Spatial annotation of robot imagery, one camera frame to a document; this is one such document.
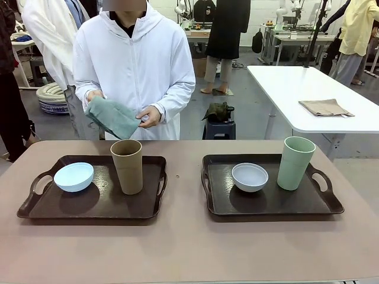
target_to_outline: brown cup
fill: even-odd
[[[142,145],[136,140],[121,140],[111,147],[114,166],[125,194],[133,195],[142,190]]]

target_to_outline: person in yellow jacket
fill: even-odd
[[[372,24],[379,21],[379,7],[375,0],[351,0],[343,21],[341,56],[332,78],[349,86],[366,55]]]

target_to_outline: beige folded cloth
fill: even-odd
[[[335,99],[326,99],[325,101],[300,101],[299,103],[318,117],[354,116],[354,114],[341,108]]]

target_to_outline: tray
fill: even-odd
[[[344,212],[333,193],[330,179],[308,165],[296,191],[285,191],[277,185],[281,154],[209,155],[203,158],[201,180],[207,195],[209,211],[219,217],[332,215]],[[259,192],[247,193],[234,184],[232,169],[239,163],[262,166],[269,175],[268,183]],[[318,173],[327,184],[322,192],[312,178]]]
[[[111,156],[64,156],[51,170],[36,177],[30,194],[17,212],[20,218],[37,220],[148,220],[159,213],[160,200],[166,188],[166,160],[143,156],[143,189],[137,195],[125,195]],[[41,195],[38,182],[71,163],[87,162],[94,167],[94,180],[85,190],[64,192],[54,182],[48,183]]]

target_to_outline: green cup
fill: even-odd
[[[298,188],[315,150],[316,145],[303,137],[289,137],[284,140],[278,176],[278,185],[281,188],[288,191]]]

